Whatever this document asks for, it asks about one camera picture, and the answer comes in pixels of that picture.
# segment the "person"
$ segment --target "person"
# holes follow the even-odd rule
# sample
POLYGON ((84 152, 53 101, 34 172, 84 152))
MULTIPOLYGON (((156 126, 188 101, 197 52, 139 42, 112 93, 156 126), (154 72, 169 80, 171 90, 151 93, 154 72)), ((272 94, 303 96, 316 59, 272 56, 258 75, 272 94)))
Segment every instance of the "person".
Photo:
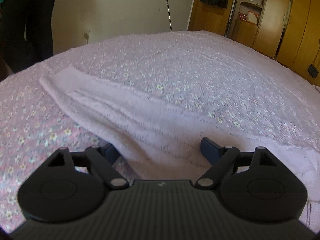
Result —
POLYGON ((4 47, 4 61, 14 73, 53 56, 54 2, 0 0, 0 43, 4 47))

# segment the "silver screw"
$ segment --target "silver screw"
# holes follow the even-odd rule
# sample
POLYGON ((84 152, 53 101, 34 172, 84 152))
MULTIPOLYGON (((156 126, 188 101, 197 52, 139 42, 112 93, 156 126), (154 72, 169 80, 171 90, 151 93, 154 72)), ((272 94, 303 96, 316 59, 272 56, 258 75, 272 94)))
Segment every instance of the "silver screw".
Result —
POLYGON ((125 179, 122 179, 122 178, 117 178, 117 179, 113 179, 112 181, 110 181, 110 183, 114 187, 122 187, 125 184, 127 184, 127 181, 125 179))
POLYGON ((213 180, 208 178, 202 178, 198 180, 198 184, 202 187, 210 187, 213 184, 213 180))

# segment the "ribbed black surface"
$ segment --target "ribbed black surface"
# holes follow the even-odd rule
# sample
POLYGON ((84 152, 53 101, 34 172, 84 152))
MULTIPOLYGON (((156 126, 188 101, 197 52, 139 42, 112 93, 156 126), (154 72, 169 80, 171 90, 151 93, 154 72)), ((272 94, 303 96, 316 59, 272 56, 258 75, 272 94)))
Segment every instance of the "ribbed black surface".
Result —
POLYGON ((137 181, 113 191, 102 206, 78 221, 46 225, 27 221, 12 233, 16 240, 200 240, 312 239, 299 221, 253 224, 235 217, 211 191, 189 181, 137 181))

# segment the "white logo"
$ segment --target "white logo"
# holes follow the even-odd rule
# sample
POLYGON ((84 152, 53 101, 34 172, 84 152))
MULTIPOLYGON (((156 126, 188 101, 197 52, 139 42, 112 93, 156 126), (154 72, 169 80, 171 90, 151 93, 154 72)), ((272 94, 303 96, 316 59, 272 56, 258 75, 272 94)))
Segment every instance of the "white logo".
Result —
POLYGON ((159 183, 158 184, 159 185, 159 187, 163 187, 163 186, 165 186, 165 185, 167 185, 165 182, 161 182, 161 183, 159 183))

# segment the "flower pattern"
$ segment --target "flower pattern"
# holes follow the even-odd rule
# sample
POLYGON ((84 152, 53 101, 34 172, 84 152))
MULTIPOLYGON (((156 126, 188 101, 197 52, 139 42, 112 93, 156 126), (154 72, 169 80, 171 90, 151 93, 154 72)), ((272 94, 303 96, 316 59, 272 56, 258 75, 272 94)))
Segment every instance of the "flower pattern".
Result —
MULTIPOLYGON (((319 128, 303 99, 311 88, 303 84, 296 90, 292 83, 303 82, 300 77, 224 37, 131 35, 71 49, 0 83, 0 225, 7 232, 24 221, 15 199, 19 186, 48 156, 61 146, 83 151, 106 144, 65 115, 39 83, 41 76, 70 64, 209 116, 222 129, 317 150, 320 145, 319 128)), ((114 167, 129 181, 139 178, 122 158, 114 167)))

